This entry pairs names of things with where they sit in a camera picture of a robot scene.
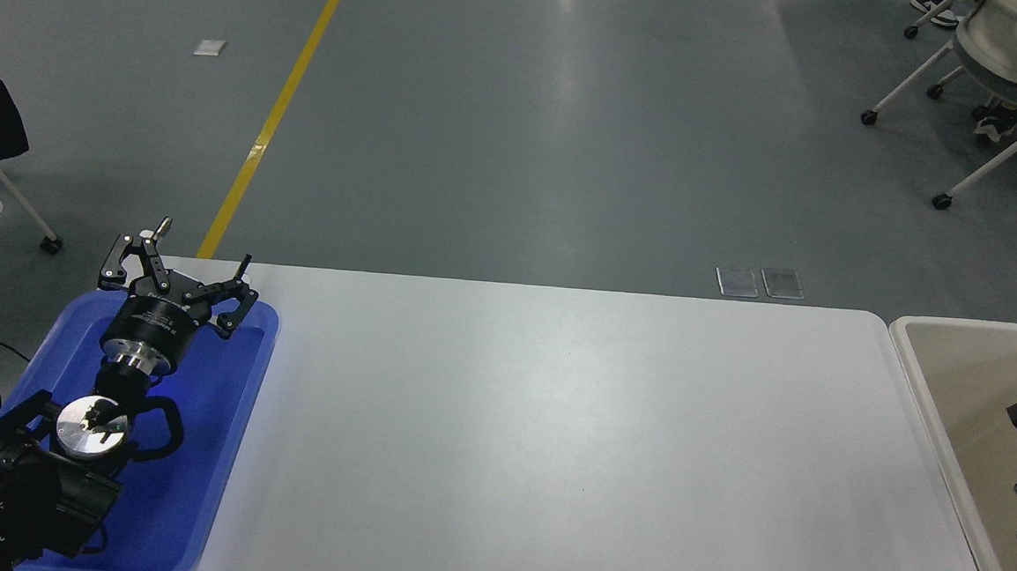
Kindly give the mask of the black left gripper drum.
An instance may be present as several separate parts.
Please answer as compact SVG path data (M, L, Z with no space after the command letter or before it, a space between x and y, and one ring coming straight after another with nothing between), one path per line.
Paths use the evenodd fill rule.
M167 363L178 363L189 353L198 329L206 323L210 304L186 299L202 286L197 279L170 277L167 289L158 290L152 277L132 281L127 301L102 334L101 348L113 357L130 346L148 347Z

